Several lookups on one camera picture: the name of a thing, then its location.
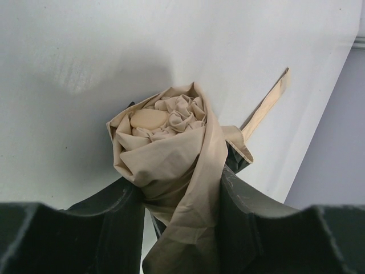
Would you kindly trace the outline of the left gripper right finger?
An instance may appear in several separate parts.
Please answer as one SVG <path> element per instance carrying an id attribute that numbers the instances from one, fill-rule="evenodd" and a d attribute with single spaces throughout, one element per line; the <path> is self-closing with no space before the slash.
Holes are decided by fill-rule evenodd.
<path id="1" fill-rule="evenodd" d="M 224 168 L 219 252 L 222 273 L 363 273 L 364 207 L 297 210 Z"/>

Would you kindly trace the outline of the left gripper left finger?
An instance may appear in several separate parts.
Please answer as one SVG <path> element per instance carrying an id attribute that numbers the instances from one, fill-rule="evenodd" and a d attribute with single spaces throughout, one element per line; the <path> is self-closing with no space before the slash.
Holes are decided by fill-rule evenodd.
<path id="1" fill-rule="evenodd" d="M 69 209 L 1 204 L 2 273 L 139 273 L 141 190 L 118 179 Z"/>

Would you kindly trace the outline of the beige folding umbrella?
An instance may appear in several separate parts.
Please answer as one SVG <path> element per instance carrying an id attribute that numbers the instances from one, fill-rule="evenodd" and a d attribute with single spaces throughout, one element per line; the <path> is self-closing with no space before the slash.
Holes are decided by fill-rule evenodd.
<path id="1" fill-rule="evenodd" d="M 241 127 L 222 126 L 196 83 L 170 87 L 107 123 L 114 168 L 140 188 L 165 230 L 144 273 L 219 273 L 216 227 L 225 166 L 253 163 L 246 143 L 287 89 L 286 69 Z"/>

